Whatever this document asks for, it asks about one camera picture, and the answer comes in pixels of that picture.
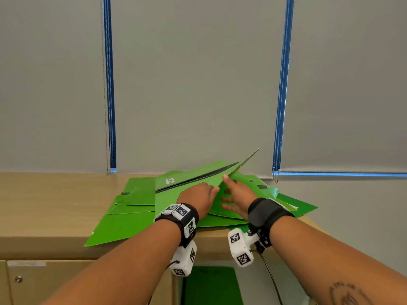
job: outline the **roller blind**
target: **roller blind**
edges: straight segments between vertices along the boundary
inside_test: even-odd
[[[0,0],[0,170],[105,172],[100,0]]]
[[[406,12],[295,0],[282,171],[407,171]]]
[[[271,175],[286,0],[112,0],[118,172]]]

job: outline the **circular tattoo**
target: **circular tattoo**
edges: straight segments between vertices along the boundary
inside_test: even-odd
[[[362,291],[351,283],[341,281],[329,287],[329,296],[333,305],[373,305],[372,301]]]

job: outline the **blue strip of light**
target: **blue strip of light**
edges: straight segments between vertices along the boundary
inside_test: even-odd
[[[361,173],[361,172],[280,172],[281,176],[356,176],[379,178],[407,178],[407,173]]]
[[[278,174],[281,165],[281,147],[284,129],[285,102],[287,97],[288,67],[290,60],[291,29],[293,24],[294,0],[287,0],[282,42],[280,85],[278,89],[276,138],[274,139],[273,175]]]
[[[107,118],[109,121],[110,173],[116,173],[116,120],[114,115],[112,17],[110,10],[110,0],[103,0],[103,17],[105,29]]]

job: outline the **person's left arm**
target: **person's left arm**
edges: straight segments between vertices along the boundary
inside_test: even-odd
[[[201,183],[183,191],[177,203],[193,205],[201,220],[218,191]],[[176,223],[158,220],[92,263],[43,305],[145,305],[180,241]]]

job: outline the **qr code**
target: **qr code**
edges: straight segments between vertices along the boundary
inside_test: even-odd
[[[185,273],[183,270],[174,269],[174,272],[177,276],[185,276]]]
[[[246,264],[247,262],[250,262],[250,261],[251,261],[250,258],[249,258],[249,256],[247,256],[246,253],[244,253],[244,254],[242,254],[242,255],[240,255],[240,256],[237,256],[236,259],[237,259],[237,261],[239,261],[239,263],[240,263],[241,266],[242,266],[243,264]]]
[[[182,207],[179,207],[178,209],[176,209],[176,212],[181,214],[181,216],[185,216],[188,213],[188,211]]]
[[[189,255],[189,257],[190,257],[191,261],[194,262],[194,259],[195,259],[195,251],[194,251],[193,248],[191,249],[191,254]]]
[[[188,224],[188,231],[189,231],[189,233],[192,233],[193,230],[194,230],[194,223],[192,221],[190,221]]]
[[[178,207],[179,205],[170,205],[169,207],[166,208],[166,210],[174,210]]]
[[[240,236],[239,236],[239,233],[236,233],[236,234],[234,234],[234,235],[232,235],[231,237],[230,237],[230,242],[233,244],[234,242],[236,242],[236,241],[239,241],[240,240]]]

